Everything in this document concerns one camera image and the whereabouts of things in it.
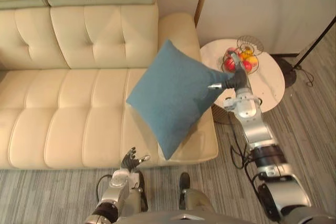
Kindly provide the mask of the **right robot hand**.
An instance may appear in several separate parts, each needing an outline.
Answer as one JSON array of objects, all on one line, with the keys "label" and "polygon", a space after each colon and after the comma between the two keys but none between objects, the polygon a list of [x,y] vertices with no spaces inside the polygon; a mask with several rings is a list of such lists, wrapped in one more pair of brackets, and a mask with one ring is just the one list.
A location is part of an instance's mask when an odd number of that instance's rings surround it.
[{"label": "right robot hand", "polygon": [[225,90],[234,88],[237,91],[238,89],[249,87],[248,74],[246,72],[243,62],[240,60],[239,56],[234,52],[232,52],[230,56],[235,63],[234,75],[230,79],[225,80],[224,82],[209,85],[207,87],[208,89]]}]

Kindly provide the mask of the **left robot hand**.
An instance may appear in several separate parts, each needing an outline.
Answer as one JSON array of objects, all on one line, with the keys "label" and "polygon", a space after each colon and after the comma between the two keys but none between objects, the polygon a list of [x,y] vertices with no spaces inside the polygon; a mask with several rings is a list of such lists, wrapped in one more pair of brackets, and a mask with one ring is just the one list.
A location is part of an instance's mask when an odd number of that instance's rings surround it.
[{"label": "left robot hand", "polygon": [[147,162],[150,160],[150,155],[145,155],[141,158],[136,158],[136,148],[132,147],[129,149],[129,151],[124,155],[124,158],[121,161],[120,168],[126,169],[128,172],[132,172],[134,169],[136,169],[140,164]]}]

